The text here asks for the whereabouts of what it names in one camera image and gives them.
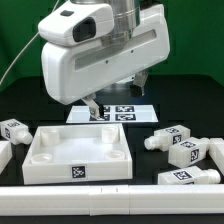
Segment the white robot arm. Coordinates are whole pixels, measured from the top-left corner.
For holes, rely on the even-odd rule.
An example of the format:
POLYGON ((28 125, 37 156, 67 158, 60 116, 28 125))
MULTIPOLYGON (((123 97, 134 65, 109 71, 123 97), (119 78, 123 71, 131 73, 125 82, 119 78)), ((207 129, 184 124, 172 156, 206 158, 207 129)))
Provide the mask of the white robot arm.
POLYGON ((67 0, 38 24, 47 41, 41 61, 48 94, 103 116, 96 92, 133 77, 133 97, 144 95, 147 69, 170 52, 164 6, 141 9, 138 0, 67 0))

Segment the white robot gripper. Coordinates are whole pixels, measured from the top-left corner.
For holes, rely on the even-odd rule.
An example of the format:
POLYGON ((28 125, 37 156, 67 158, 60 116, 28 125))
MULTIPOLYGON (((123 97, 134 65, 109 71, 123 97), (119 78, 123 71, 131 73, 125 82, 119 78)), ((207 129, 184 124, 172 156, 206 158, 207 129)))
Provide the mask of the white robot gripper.
POLYGON ((141 9, 137 3, 105 4, 114 17, 109 34, 69 47, 46 40, 41 54, 48 94, 65 105, 82 99, 95 119, 100 107, 94 93, 135 75, 131 96, 142 97, 145 69, 166 60, 170 52, 163 5, 141 9))

